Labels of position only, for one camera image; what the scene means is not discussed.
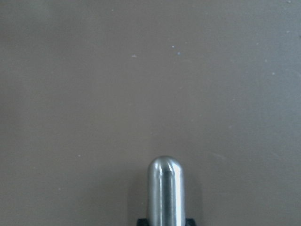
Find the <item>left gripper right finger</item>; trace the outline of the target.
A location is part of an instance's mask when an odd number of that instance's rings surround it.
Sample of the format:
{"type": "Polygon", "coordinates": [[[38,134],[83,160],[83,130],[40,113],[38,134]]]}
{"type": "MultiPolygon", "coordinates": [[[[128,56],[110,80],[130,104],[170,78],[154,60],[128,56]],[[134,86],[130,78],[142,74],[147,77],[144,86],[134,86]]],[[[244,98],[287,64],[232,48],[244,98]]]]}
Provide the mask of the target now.
{"type": "Polygon", "coordinates": [[[196,221],[193,218],[185,219],[185,226],[197,226],[196,221]]]}

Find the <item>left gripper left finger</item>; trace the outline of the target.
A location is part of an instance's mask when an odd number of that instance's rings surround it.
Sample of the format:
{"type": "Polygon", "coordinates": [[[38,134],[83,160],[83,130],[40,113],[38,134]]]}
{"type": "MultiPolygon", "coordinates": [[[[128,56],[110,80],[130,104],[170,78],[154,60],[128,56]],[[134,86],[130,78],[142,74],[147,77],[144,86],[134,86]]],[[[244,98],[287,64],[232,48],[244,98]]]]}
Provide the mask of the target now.
{"type": "Polygon", "coordinates": [[[137,226],[149,226],[148,220],[146,218],[137,219],[137,226]]]}

